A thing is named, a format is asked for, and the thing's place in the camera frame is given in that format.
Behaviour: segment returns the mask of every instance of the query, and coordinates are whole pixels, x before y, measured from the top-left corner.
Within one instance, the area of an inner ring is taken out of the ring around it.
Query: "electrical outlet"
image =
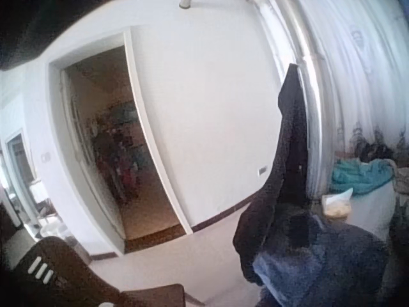
[[[267,166],[263,166],[262,168],[258,169],[258,177],[264,174],[267,171]]]

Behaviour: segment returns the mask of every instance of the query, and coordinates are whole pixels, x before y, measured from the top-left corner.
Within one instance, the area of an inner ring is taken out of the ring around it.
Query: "blue clothing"
[[[385,160],[361,163],[358,159],[340,160],[332,172],[330,191],[342,193],[353,188],[354,195],[363,195],[392,180],[394,170]]]
[[[258,306],[373,306],[388,257],[385,244],[356,226],[286,205],[253,262],[272,295]],[[301,225],[299,219],[291,224],[297,216],[307,224],[307,240],[295,248],[299,235],[291,227]]]

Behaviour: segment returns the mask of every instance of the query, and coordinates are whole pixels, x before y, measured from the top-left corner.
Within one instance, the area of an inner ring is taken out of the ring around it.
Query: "brown floor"
[[[155,172],[138,172],[138,197],[120,206],[127,240],[134,240],[179,225]]]

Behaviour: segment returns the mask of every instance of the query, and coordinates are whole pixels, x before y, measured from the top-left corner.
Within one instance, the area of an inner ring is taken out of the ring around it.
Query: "door threshold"
[[[175,225],[165,230],[145,235],[140,238],[126,240],[125,241],[125,254],[132,253],[134,251],[140,251],[142,249],[151,248],[153,246],[175,240],[186,232],[182,225]]]

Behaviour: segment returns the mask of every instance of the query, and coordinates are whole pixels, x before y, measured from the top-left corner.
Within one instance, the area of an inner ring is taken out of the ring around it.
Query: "white sheer curtain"
[[[299,0],[334,76],[336,149],[409,134],[409,29],[397,1]]]

